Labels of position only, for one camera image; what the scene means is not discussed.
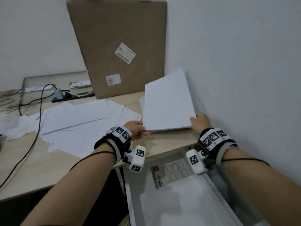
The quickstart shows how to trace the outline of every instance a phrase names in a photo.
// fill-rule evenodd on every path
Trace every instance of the cardboard box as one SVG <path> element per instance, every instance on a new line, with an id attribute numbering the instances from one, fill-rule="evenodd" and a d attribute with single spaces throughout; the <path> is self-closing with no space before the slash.
<path id="1" fill-rule="evenodd" d="M 67 8 L 97 99 L 164 76 L 166 2 L 69 0 Z"/>

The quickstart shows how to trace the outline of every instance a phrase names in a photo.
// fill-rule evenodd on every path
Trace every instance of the hand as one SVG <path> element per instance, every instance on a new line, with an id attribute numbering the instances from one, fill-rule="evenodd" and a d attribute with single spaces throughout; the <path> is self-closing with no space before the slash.
<path id="1" fill-rule="evenodd" d="M 142 124 L 142 121 L 128 121 L 125 123 L 124 127 L 132 133 L 132 141 L 140 140 L 150 134 L 150 131 L 145 130 L 145 127 L 142 126 Z"/>
<path id="2" fill-rule="evenodd" d="M 194 130 L 198 135 L 201 134 L 206 128 L 211 128 L 210 120 L 204 113 L 195 113 L 197 119 L 191 117 L 191 129 Z"/>

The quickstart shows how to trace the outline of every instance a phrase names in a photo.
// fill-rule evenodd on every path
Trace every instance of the wooden desk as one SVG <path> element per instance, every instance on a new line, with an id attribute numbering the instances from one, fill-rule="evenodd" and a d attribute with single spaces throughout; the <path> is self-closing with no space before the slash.
<path id="1" fill-rule="evenodd" d="M 32 92 L 31 100 L 40 97 L 41 92 Z M 142 114 L 142 109 L 138 98 L 144 96 L 144 92 L 138 92 L 128 95 L 121 95 L 107 98 L 113 100 L 127 108 Z M 95 97 L 71 100 L 73 105 L 82 104 L 96 100 Z M 51 103 L 51 100 L 45 100 L 42 108 L 46 109 L 57 105 Z M 39 111 L 38 108 L 29 108 L 28 114 L 32 115 Z M 18 116 L 18 111 L 10 114 Z M 0 151 L 0 183 L 8 176 L 15 164 L 26 154 L 36 132 L 29 133 L 17 140 L 4 141 Z M 143 140 L 135 141 L 133 145 L 142 145 L 146 147 L 146 162 L 161 159 L 163 157 L 176 154 L 179 149 L 185 146 L 193 145 L 197 142 L 198 136 L 190 129 L 164 131 L 152 133 Z M 26 160 L 18 166 L 11 178 L 0 190 L 0 201 L 41 190 L 57 183 L 79 160 L 78 157 L 70 155 L 60 150 L 48 153 L 48 145 L 41 138 L 38 138 L 34 148 Z"/>

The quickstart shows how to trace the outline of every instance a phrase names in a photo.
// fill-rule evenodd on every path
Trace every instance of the forearm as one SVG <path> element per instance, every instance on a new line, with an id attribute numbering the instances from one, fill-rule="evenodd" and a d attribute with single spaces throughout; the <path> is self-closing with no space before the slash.
<path id="1" fill-rule="evenodd" d="M 228 149 L 223 159 L 253 158 L 238 148 Z M 236 187 L 272 225 L 299 225 L 301 187 L 260 161 L 222 163 Z"/>
<path id="2" fill-rule="evenodd" d="M 114 152 L 107 144 L 93 153 L 99 151 Z M 43 197 L 21 225 L 82 225 L 115 160 L 113 154 L 101 153 L 80 162 Z"/>

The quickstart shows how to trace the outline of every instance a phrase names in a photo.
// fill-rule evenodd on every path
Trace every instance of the white label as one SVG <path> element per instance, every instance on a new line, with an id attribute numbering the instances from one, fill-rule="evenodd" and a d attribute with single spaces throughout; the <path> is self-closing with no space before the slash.
<path id="1" fill-rule="evenodd" d="M 106 76 L 106 78 L 107 78 L 108 86 L 112 86 L 112 85 L 121 83 L 119 74 L 109 75 L 109 76 Z"/>
<path id="2" fill-rule="evenodd" d="M 124 43 L 121 43 L 115 54 L 122 58 L 127 64 L 130 64 L 133 58 L 135 57 L 136 53 L 134 53 L 128 46 Z"/>

